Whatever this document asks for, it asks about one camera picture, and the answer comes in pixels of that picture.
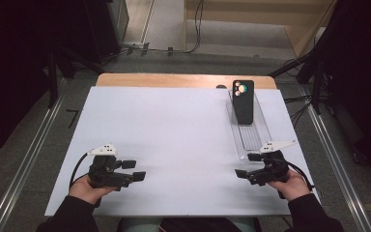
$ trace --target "transparent container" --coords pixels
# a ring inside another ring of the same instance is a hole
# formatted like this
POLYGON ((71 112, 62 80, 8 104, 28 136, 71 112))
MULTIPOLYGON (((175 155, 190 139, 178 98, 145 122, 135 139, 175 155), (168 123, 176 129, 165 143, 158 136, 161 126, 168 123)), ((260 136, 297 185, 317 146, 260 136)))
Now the transparent container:
POLYGON ((237 146, 240 160, 247 160, 248 154, 260 154, 260 149, 271 141, 271 134, 267 127, 261 105, 254 92, 254 120, 251 125, 239 125, 232 104, 233 93, 229 92, 227 110, 230 116, 231 128, 237 146))

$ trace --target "black phone case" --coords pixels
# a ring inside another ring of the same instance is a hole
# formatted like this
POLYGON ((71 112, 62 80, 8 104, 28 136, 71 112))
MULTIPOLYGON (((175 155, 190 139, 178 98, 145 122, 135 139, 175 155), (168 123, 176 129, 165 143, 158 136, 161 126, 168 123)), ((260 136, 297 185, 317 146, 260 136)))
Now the black phone case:
POLYGON ((254 81, 233 81, 233 106, 240 125, 251 125, 254 120, 254 81))

